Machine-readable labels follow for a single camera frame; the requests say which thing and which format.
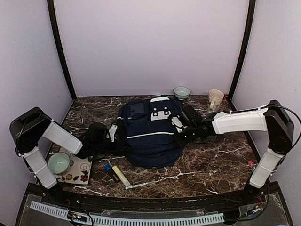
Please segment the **navy blue student backpack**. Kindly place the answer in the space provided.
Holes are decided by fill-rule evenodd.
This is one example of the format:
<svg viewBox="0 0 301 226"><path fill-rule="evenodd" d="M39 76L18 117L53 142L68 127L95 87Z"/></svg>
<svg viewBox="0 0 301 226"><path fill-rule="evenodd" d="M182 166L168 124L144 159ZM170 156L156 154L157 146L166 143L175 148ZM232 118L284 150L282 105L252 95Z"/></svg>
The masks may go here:
<svg viewBox="0 0 301 226"><path fill-rule="evenodd" d="M151 169L174 166L181 156L174 135L179 126L170 118L183 108L180 101L169 97L136 99L118 112L117 124L125 130L126 159L136 167Z"/></svg>

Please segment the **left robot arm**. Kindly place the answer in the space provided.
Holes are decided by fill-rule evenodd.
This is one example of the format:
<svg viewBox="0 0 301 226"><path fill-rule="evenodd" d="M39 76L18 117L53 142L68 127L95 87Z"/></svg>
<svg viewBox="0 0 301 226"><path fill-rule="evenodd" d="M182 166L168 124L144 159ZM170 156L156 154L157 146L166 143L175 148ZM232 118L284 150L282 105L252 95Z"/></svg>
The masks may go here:
<svg viewBox="0 0 301 226"><path fill-rule="evenodd" d="M38 143L42 138L80 159L92 157L96 153L120 154L125 147L124 130L117 123L113 123L109 129L101 123L92 123L88 131L78 137L39 107L14 119L9 131L15 143L16 155L23 158L31 173L49 190L48 198L56 205L66 202L66 194L56 187L57 179L39 151Z"/></svg>

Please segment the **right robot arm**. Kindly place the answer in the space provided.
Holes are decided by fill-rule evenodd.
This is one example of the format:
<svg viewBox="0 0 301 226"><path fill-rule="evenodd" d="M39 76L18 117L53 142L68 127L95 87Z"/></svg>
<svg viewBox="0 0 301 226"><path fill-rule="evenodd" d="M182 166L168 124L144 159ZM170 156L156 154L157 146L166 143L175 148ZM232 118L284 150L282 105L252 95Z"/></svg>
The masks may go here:
<svg viewBox="0 0 301 226"><path fill-rule="evenodd" d="M269 144L257 167L240 193L240 200L250 204L258 197L260 189L271 174L277 170L286 155L292 150L294 124L277 100L254 109L213 112L200 116L191 106L185 106L168 120L176 127L174 138L180 147L200 138L231 132L264 131Z"/></svg>

